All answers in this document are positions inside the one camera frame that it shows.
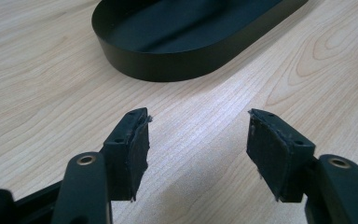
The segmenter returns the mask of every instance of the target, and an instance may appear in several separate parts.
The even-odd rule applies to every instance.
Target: wood grain
[[[275,203],[245,153],[253,107],[358,163],[358,0],[310,0],[228,64],[151,83],[104,58],[98,1],[0,1],[0,188],[19,199],[97,151],[146,106],[151,149],[136,203],[115,223],[306,223],[304,203]]]

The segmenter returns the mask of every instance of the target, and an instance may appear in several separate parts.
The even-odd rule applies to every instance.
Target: black oval tray
[[[92,27],[123,74],[168,82],[221,67],[307,0],[103,0]]]

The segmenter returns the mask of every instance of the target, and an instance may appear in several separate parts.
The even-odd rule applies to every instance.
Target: light wood surface
[[[246,155],[251,108],[279,115],[358,163],[358,0],[310,0],[217,71],[151,83],[104,58],[98,1],[0,0],[0,188],[19,199],[98,151],[122,116],[147,107],[151,148],[138,201],[115,223],[306,223],[276,203]]]

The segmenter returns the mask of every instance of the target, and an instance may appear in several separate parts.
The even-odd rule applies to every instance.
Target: wooden table
[[[175,83],[109,64],[90,24],[98,2],[0,0],[0,188],[16,199],[144,106],[149,168],[137,202],[113,203],[115,223],[306,223],[245,152],[251,108],[293,125],[316,157],[358,163],[358,0],[310,0],[217,71]]]

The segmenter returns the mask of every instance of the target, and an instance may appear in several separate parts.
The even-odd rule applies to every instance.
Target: table surface
[[[248,110],[277,114],[315,156],[358,163],[358,0],[310,0],[211,74],[153,83],[105,59],[98,1],[0,0],[0,188],[16,199],[98,151],[122,116],[147,107],[149,168],[115,223],[306,223],[276,203],[247,156]]]

